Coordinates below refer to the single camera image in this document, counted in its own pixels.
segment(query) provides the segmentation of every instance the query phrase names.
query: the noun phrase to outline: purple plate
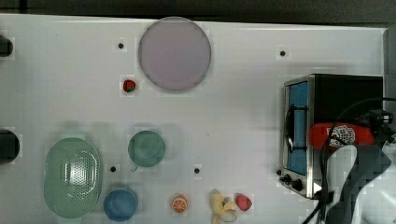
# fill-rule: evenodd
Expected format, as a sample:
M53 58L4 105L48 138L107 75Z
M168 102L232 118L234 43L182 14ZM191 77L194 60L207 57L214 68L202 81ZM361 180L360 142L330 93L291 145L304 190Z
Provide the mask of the purple plate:
M180 17L152 24L139 45L139 62L148 79L169 91L196 87L206 75L211 48L204 31Z

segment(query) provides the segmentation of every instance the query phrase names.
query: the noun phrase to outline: toaster oven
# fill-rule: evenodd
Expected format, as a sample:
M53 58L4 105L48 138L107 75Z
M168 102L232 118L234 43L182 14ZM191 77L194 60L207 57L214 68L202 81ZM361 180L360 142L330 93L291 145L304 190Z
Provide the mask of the toaster oven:
M333 122L350 105L383 95L383 78L314 74L284 84L282 185L308 199L321 190L319 148L308 134L317 123ZM382 109L382 102L354 106L338 121L350 122L364 112Z

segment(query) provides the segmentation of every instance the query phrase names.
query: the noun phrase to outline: oval colander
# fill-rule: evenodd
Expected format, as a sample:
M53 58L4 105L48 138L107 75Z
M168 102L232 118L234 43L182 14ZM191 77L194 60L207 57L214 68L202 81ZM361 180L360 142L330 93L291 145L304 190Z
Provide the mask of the oval colander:
M91 144L75 137L57 142L45 169L44 198L57 216L82 217L95 207L102 189L102 165Z

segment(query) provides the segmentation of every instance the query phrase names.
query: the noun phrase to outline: blue cup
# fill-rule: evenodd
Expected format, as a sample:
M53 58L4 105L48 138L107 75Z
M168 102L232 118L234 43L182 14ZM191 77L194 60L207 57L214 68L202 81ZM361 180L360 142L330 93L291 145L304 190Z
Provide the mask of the blue cup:
M122 222L134 215L137 195L131 189L115 189L105 198L105 213L113 221Z

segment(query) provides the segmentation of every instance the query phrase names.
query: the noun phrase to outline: black cable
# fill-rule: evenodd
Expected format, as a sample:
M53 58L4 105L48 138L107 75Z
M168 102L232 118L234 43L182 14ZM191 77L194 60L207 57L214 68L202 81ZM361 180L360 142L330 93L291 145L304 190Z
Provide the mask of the black cable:
M352 107L355 107L356 105L361 105L361 104L364 104L364 103L367 103L367 102L372 102L372 101L391 101L391 102L396 102L396 99L395 98L384 97L384 98L370 98L370 99L366 99L366 100L363 100L363 101L359 101L359 102L347 107L343 112L341 112L341 114L333 122L332 127L329 130L328 137L327 137L326 141L323 143L322 147L320 148L320 153L319 153L319 165L320 165L320 171L321 171L321 175L322 175L322 190L321 190L319 203L318 203L317 207L314 209L314 211L308 216L308 218L303 223L307 223L310 219L312 219L312 217L315 215L315 213L318 212L318 210L320 210L320 213L318 213L317 223L320 220L324 220L326 218L326 205L327 205L328 200L329 200L329 185L328 185L327 177L326 177L327 176L327 160L329 159L329 148L328 148L328 146L329 146L329 144L331 142L332 132L334 131L334 128L335 128L338 120L341 117L343 117L345 115L345 113L349 109L351 109ZM341 139L337 139L336 138L336 140L339 141L343 145L347 145Z
M317 206L315 207L314 211L312 211L312 213L309 215L309 217L307 217L305 219L305 221L303 222L303 224L308 224L308 222L315 216L315 214L317 213L317 211L320 209L320 204L321 202L318 202Z

